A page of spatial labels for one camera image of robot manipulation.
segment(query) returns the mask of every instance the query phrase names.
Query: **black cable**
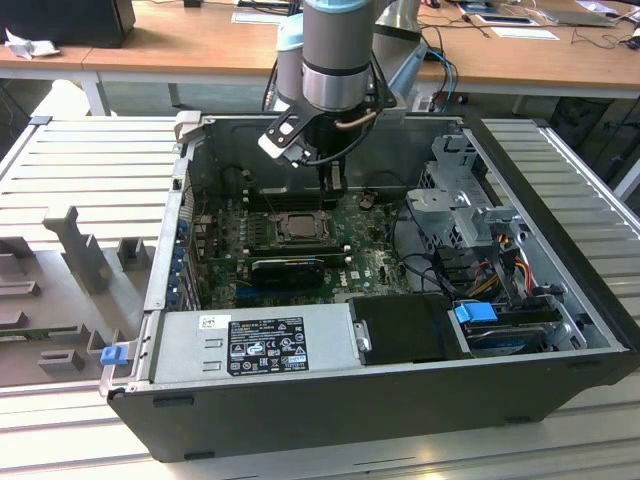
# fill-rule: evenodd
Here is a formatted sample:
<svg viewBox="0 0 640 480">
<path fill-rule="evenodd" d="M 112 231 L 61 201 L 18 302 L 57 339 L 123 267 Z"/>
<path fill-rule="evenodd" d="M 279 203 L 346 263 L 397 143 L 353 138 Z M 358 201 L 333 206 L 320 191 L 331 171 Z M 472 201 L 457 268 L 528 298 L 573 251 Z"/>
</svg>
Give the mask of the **black cable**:
<svg viewBox="0 0 640 480">
<path fill-rule="evenodd" d="M 574 43 L 589 42 L 591 45 L 598 48 L 602 48 L 605 50 L 614 50 L 619 44 L 624 43 L 614 35 L 605 34 L 605 35 L 601 35 L 600 38 L 602 38 L 607 43 L 605 45 L 601 45 L 598 42 L 592 40 L 591 38 L 581 35 L 580 33 L 578 33 L 578 27 L 576 26 L 576 27 L 573 27 L 573 32 L 571 33 L 571 45 L 573 45 Z"/>
<path fill-rule="evenodd" d="M 25 117 L 27 117 L 28 119 L 31 119 L 31 115 L 29 115 L 27 112 L 25 112 L 25 111 L 24 111 L 24 108 L 22 108 L 22 107 L 20 106 L 20 104 L 19 104 L 18 102 L 16 102 L 16 99 L 15 99 L 15 98 L 13 98 L 13 95 L 11 95 L 11 94 L 9 93 L 9 90 L 7 90 L 7 89 L 5 88 L 5 86 L 4 86 L 4 85 L 2 85 L 1 83 L 0 83 L 0 90 L 2 90 L 2 92 L 7 96 L 7 98 L 8 98 L 9 100 L 11 100 L 11 103 L 13 103 L 13 104 L 16 106 L 16 108 L 17 108 L 18 110 L 20 110 L 20 112 L 21 112 Z"/>
<path fill-rule="evenodd" d="M 626 123 L 626 121 L 629 119 L 629 117 L 631 116 L 631 114 L 633 113 L 633 111 L 636 109 L 636 107 L 638 106 L 638 103 L 640 103 L 640 97 L 638 97 L 636 99 L 636 101 L 634 102 L 634 104 L 631 106 L 631 108 L 629 109 L 629 111 L 627 112 L 627 114 L 624 116 L 624 118 L 622 119 L 622 121 L 618 124 L 618 126 L 615 128 L 615 130 L 613 131 L 613 133 L 611 135 L 609 135 L 609 138 L 607 139 L 607 141 L 605 142 L 605 144 L 602 146 L 602 148 L 600 149 L 600 151 L 598 152 L 598 156 L 596 157 L 595 161 L 597 162 L 598 160 L 600 160 L 600 157 L 602 157 L 602 154 L 604 153 L 604 151 L 607 149 L 607 147 L 611 144 L 611 142 L 613 141 L 613 139 L 615 138 L 615 136 L 618 134 L 618 132 L 620 131 L 620 128 L 622 127 L 623 123 Z"/>
<path fill-rule="evenodd" d="M 376 57 L 376 54 L 373 52 L 373 50 L 371 50 L 371 66 L 373 70 L 374 88 L 377 90 L 379 88 L 378 82 L 380 82 L 384 87 L 385 93 L 388 92 L 389 84 L 387 83 L 387 79 L 384 76 L 384 70 L 382 70 L 380 63 L 378 62 L 378 57 Z M 380 98 L 379 92 L 377 93 L 377 96 L 378 96 L 378 99 L 380 100 L 380 104 L 378 105 L 377 112 L 380 113 L 384 108 L 384 103 L 383 103 L 384 99 Z"/>
<path fill-rule="evenodd" d="M 491 38 L 491 36 L 485 32 L 484 30 L 482 30 L 478 25 L 476 25 L 475 23 L 473 23 L 473 20 L 471 20 L 471 15 L 463 15 L 462 20 L 466 23 L 468 23 L 469 25 L 471 25 L 473 28 L 477 29 L 483 37 L 485 38 Z"/>
<path fill-rule="evenodd" d="M 443 106 L 443 110 L 446 109 L 446 107 L 448 107 L 451 102 L 453 101 L 454 98 L 454 94 L 456 91 L 456 88 L 458 86 L 458 67 L 447 58 L 447 53 L 445 52 L 444 49 L 444 43 L 442 41 L 442 34 L 440 33 L 440 30 L 438 29 L 437 26 L 435 25 L 424 25 L 423 27 L 421 27 L 420 30 L 425 30 L 427 28 L 433 28 L 436 33 L 438 34 L 438 41 L 440 42 L 440 52 L 442 55 L 442 58 L 444 59 L 444 63 L 442 64 L 442 67 L 444 68 L 444 79 L 442 81 L 442 84 L 440 85 L 440 88 L 438 89 L 438 91 L 435 94 L 434 98 L 438 98 L 440 95 L 442 95 L 442 93 L 444 92 L 444 87 L 445 85 L 447 85 L 448 80 L 449 80 L 449 68 L 447 68 L 447 64 L 452 68 L 453 70 L 453 88 L 451 89 L 451 95 L 447 95 L 448 96 L 448 100 L 444 103 Z M 424 42 L 427 44 L 427 46 L 429 46 L 429 42 L 427 41 L 427 39 L 425 38 L 424 34 L 422 34 L 422 32 L 420 32 L 420 35 L 422 35 L 422 39 L 424 40 Z"/>
<path fill-rule="evenodd" d="M 267 86 L 264 89 L 264 94 L 262 95 L 262 108 L 261 110 L 264 112 L 264 109 L 267 108 L 267 97 L 269 96 L 269 90 L 271 90 L 271 85 L 276 81 L 276 75 L 278 70 L 278 59 L 273 62 L 273 67 L 271 68 L 271 73 L 269 74 L 269 79 L 267 80 Z"/>
<path fill-rule="evenodd" d="M 424 40 L 424 43 L 427 45 L 427 47 L 429 47 L 429 42 L 427 41 L 426 37 L 422 33 L 422 30 L 424 30 L 426 28 L 435 29 L 436 33 L 438 34 L 438 40 L 440 41 L 440 52 L 442 54 L 442 58 L 444 58 L 446 60 L 447 57 L 446 57 L 445 52 L 444 52 L 444 45 L 442 43 L 442 34 L 440 33 L 440 30 L 438 30 L 433 25 L 425 25 L 424 27 L 420 28 L 420 30 L 421 30 L 420 31 L 420 35 L 422 36 L 422 40 Z M 449 80 L 449 69 L 447 68 L 447 65 L 443 63 L 442 64 L 442 68 L 444 68 L 444 78 L 442 79 L 442 84 L 440 85 L 440 88 L 438 89 L 438 91 L 437 91 L 437 93 L 436 93 L 434 98 L 438 98 L 442 94 L 442 92 L 444 92 L 444 87 L 447 84 L 447 80 Z"/>
<path fill-rule="evenodd" d="M 326 165 L 327 163 L 333 162 L 335 160 L 339 160 L 340 158 L 344 157 L 348 153 L 351 153 L 358 145 L 360 145 L 365 140 L 365 138 L 367 138 L 369 133 L 371 133 L 371 130 L 373 130 L 374 124 L 375 124 L 375 120 L 371 120 L 371 122 L 365 125 L 362 128 L 362 132 L 360 132 L 360 135 L 358 135 L 358 138 L 356 138 L 350 145 L 343 148 L 342 151 L 335 153 L 326 158 L 320 158 L 316 160 L 306 160 L 306 161 L 303 160 L 301 161 L 301 164 L 306 167 L 318 167 L 320 165 Z"/>
<path fill-rule="evenodd" d="M 371 182 L 372 178 L 375 178 L 375 177 L 377 177 L 379 175 L 389 175 L 389 176 L 395 178 L 398 181 L 398 183 L 400 185 L 402 185 L 404 188 L 406 188 L 407 190 L 411 190 L 411 188 L 412 188 L 407 184 L 407 182 L 405 182 L 402 178 L 400 178 L 400 176 L 397 173 L 395 173 L 393 170 L 377 170 L 375 172 L 372 172 L 369 175 L 369 178 L 367 180 L 367 184 Z"/>
</svg>

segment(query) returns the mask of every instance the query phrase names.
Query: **power supply label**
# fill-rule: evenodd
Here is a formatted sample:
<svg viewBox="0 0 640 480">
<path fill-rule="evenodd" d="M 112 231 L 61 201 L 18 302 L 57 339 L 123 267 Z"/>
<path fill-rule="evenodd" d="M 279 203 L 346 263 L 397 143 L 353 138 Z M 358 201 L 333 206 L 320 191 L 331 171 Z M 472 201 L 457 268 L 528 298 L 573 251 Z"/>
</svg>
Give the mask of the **power supply label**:
<svg viewBox="0 0 640 480">
<path fill-rule="evenodd" d="M 229 322 L 227 372 L 234 377 L 309 370 L 302 317 Z"/>
</svg>

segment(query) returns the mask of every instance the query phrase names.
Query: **blue latch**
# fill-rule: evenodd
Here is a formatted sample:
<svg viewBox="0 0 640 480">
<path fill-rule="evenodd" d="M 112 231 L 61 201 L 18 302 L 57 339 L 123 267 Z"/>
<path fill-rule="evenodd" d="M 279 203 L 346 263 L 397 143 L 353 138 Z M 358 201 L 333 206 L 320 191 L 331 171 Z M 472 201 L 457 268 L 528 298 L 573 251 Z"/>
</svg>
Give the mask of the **blue latch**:
<svg viewBox="0 0 640 480">
<path fill-rule="evenodd" d="M 104 347 L 100 356 L 102 365 L 126 365 L 127 364 L 127 346 Z"/>
<path fill-rule="evenodd" d="M 497 322 L 498 317 L 490 303 L 468 302 L 454 309 L 458 322 L 481 323 Z"/>
</svg>

